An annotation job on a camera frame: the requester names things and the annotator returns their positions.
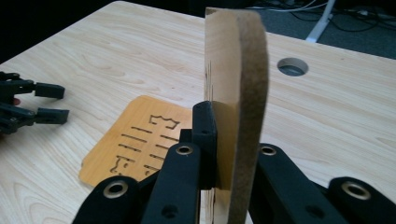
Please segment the white metal stand leg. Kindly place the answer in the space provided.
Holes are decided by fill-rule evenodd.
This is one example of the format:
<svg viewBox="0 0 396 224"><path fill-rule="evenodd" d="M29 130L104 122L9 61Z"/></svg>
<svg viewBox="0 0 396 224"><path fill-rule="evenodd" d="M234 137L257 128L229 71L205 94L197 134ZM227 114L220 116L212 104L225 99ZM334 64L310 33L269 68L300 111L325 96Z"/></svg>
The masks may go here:
<svg viewBox="0 0 396 224"><path fill-rule="evenodd" d="M316 43L319 40L332 18L332 10L335 1L336 0L328 0L320 19L305 39L307 42Z"/></svg>

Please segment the light wooden board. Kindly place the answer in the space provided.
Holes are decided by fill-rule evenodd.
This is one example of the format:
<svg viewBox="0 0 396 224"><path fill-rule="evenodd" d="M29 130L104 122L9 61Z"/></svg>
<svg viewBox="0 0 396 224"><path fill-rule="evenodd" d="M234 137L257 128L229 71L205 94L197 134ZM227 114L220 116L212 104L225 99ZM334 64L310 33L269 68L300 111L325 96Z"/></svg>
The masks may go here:
<svg viewBox="0 0 396 224"><path fill-rule="evenodd" d="M254 11L205 10L205 98L217 125L213 224L244 224L269 89L265 28Z"/></svg>

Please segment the orange wooden board with cutouts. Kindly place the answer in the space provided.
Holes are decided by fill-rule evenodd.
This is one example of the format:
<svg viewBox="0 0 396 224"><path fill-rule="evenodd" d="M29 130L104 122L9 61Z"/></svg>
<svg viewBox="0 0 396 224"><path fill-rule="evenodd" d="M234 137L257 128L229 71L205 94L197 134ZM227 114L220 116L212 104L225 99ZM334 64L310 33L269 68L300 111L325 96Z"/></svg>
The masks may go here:
<svg viewBox="0 0 396 224"><path fill-rule="evenodd" d="M83 159L78 177L93 187L115 175L141 181L162 168L180 131L191 124L190 109L139 96Z"/></svg>

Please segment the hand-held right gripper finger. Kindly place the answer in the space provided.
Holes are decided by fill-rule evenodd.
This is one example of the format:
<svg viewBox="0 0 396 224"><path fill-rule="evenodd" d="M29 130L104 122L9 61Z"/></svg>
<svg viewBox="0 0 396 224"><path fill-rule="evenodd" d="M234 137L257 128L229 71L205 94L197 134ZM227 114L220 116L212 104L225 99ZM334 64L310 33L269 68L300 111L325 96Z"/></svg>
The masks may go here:
<svg viewBox="0 0 396 224"><path fill-rule="evenodd" d="M179 142L193 143L200 148L200 189L209 190L215 187L217 178L217 127L210 101L192 108L191 124L191 128L180 131Z"/></svg>

